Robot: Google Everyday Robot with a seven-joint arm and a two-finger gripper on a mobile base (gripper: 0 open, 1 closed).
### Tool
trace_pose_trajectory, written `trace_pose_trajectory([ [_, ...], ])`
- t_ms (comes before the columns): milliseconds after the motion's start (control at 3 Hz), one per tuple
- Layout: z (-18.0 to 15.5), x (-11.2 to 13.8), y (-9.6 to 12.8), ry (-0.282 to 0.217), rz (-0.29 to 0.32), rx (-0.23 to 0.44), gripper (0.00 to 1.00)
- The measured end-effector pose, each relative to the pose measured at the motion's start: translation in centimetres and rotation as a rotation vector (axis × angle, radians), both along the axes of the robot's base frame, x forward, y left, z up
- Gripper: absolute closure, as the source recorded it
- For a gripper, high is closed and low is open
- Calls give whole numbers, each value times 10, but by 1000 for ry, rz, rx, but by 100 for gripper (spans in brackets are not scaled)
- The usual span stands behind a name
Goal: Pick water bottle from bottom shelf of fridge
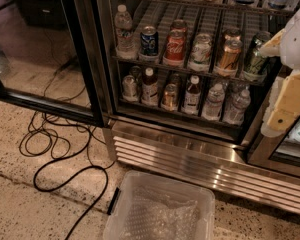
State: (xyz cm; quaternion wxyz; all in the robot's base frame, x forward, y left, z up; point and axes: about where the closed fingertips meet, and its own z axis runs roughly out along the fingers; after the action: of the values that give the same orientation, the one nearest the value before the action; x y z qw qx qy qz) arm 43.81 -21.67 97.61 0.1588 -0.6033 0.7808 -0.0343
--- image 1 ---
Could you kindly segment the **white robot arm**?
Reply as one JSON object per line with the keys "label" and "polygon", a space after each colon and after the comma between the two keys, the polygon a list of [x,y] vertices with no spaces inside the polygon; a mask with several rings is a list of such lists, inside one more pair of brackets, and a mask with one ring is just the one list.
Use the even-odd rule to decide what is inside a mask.
{"label": "white robot arm", "polygon": [[300,8],[270,41],[261,46],[266,57],[279,57],[292,70],[272,85],[261,133],[269,138],[285,133],[300,116]]}

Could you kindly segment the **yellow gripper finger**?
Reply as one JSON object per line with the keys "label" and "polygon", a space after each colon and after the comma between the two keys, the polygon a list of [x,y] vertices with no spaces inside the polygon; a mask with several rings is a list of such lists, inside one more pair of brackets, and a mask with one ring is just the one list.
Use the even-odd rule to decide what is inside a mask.
{"label": "yellow gripper finger", "polygon": [[261,133],[274,138],[285,133],[300,116],[300,71],[277,77],[272,85],[269,106],[265,110]]}
{"label": "yellow gripper finger", "polygon": [[281,55],[280,45],[285,30],[281,29],[269,41],[260,48],[260,54],[263,57],[279,57]]}

